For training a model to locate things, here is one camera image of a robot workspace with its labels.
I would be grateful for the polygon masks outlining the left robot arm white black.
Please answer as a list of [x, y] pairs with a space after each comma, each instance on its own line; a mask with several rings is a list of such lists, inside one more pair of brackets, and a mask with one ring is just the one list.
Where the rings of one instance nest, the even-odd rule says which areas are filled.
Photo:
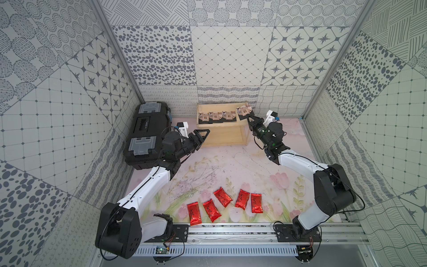
[[162, 140], [159, 158], [149, 174], [117, 203], [108, 202], [101, 210], [95, 247], [128, 259], [141, 243], [152, 239], [169, 241], [174, 237], [173, 220], [167, 214], [155, 214], [141, 222], [141, 216], [155, 195], [176, 175], [182, 163], [198, 151], [210, 130], [194, 130], [187, 135], [168, 132]]

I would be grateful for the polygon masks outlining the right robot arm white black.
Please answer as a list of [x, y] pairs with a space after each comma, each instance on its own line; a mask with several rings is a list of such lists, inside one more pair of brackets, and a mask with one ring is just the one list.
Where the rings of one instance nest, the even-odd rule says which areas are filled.
[[285, 132], [276, 118], [265, 121], [249, 115], [247, 121], [252, 135], [262, 142], [262, 149], [270, 161], [312, 180], [315, 202], [292, 220], [295, 235], [316, 230], [320, 224], [356, 202], [358, 195], [341, 165], [322, 164], [291, 150], [282, 142]]

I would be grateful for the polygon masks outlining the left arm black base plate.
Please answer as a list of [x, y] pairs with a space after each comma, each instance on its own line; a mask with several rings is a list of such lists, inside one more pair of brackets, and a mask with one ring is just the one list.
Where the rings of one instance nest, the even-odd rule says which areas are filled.
[[187, 242], [190, 226], [188, 224], [172, 224], [166, 227], [165, 232], [157, 237], [153, 237], [145, 243], [179, 243]]

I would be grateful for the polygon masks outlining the black tea bag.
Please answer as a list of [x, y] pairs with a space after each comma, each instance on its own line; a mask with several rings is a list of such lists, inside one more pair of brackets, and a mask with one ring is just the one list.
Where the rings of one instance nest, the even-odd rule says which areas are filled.
[[236, 113], [241, 121], [246, 120], [250, 115], [254, 115], [252, 106], [248, 103], [236, 109]]
[[199, 124], [209, 124], [209, 123], [211, 123], [209, 113], [199, 113], [198, 123]]
[[223, 123], [223, 113], [222, 112], [210, 112], [209, 113], [210, 123]]
[[235, 111], [223, 111], [222, 119], [224, 122], [236, 122], [236, 112]]

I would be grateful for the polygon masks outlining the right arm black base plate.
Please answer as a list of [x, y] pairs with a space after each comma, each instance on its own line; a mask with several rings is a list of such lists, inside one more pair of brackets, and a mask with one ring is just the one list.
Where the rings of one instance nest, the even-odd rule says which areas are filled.
[[321, 242], [322, 237], [318, 227], [306, 230], [293, 224], [282, 224], [277, 222], [273, 226], [278, 242], [287, 243], [309, 243]]

